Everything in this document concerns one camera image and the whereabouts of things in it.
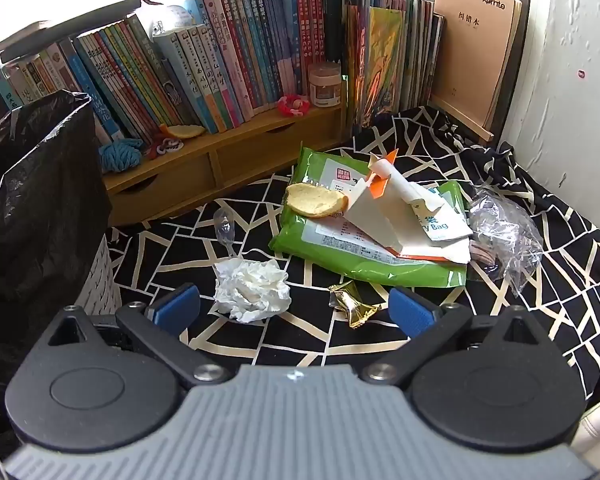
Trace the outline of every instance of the red logo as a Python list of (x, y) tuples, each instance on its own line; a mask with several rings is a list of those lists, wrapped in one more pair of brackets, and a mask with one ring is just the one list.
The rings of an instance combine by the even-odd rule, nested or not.
[(340, 168), (338, 168), (336, 178), (338, 180), (351, 180), (351, 174), (347, 170), (341, 170)]

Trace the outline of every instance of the crumpled tissue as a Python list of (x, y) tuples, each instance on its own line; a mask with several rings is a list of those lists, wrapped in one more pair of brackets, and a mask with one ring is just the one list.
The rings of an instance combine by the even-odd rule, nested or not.
[(276, 260), (267, 263), (229, 258), (214, 264), (215, 307), (240, 323), (280, 314), (289, 308), (288, 274)]

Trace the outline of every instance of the patterned tablecloth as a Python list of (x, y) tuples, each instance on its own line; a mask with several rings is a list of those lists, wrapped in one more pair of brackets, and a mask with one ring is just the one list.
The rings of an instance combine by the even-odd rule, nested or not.
[[(486, 182), (529, 212), (544, 238), (541, 266), (515, 298), (507, 282), (479, 281), (456, 288), (416, 288), (437, 304), (457, 301), (477, 314), (495, 315), (512, 303), (524, 304), (577, 370), (587, 395), (600, 374), (600, 230), (557, 196), (537, 184), (515, 161), (512, 150), (467, 146), (452, 133), (446, 117), (430, 108), (414, 108), (363, 131), (334, 153), (368, 160), (399, 149), (395, 162), (408, 179), (421, 184), (457, 180), (469, 199)], [(107, 234), (123, 303), (147, 303), (183, 282), (195, 283), (202, 312), (181, 339), (219, 363), (324, 365), (349, 363), (359, 370), (382, 352), (406, 343), (386, 311), (357, 330), (328, 305), (327, 286), (342, 276), (267, 247), (280, 228), (278, 215), (293, 168), (243, 187), (178, 218), (143, 222)], [(240, 325), (213, 312), (212, 265), (226, 257), (216, 241), (213, 213), (228, 206), (235, 214), (235, 251), (251, 260), (278, 260), (289, 274), (288, 310), (254, 325)], [(357, 282), (367, 303), (382, 304), (388, 287)]]

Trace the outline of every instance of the green packaging bag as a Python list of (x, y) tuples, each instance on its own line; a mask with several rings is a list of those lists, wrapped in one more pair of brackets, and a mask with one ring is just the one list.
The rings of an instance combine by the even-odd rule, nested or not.
[[(339, 182), (353, 186), (367, 173), (366, 163), (360, 160), (303, 148), (291, 184), (313, 182), (337, 189)], [(455, 180), (436, 190), (464, 215), (460, 186)], [(280, 234), (269, 243), (273, 251), (300, 256), (349, 278), (381, 285), (433, 287), (464, 285), (466, 279), (466, 265), (396, 258), (342, 215), (305, 218), (285, 205), (280, 223)]]

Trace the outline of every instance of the drawer handle cutout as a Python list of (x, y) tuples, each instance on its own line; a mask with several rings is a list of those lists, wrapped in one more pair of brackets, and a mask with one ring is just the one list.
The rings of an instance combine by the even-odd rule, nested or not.
[(284, 126), (279, 126), (277, 128), (273, 128), (272, 130), (267, 130), (267, 133), (268, 134), (278, 134), (280, 132), (284, 132), (285, 130), (288, 130), (289, 128), (291, 128), (295, 124), (296, 123), (285, 124)]
[(143, 189), (148, 188), (157, 177), (158, 177), (157, 174), (152, 175), (149, 178), (141, 180), (137, 184), (133, 184), (132, 186), (129, 186), (129, 187), (123, 189), (122, 191), (120, 191), (120, 193), (132, 194), (132, 193), (137, 193), (139, 191), (142, 191)]

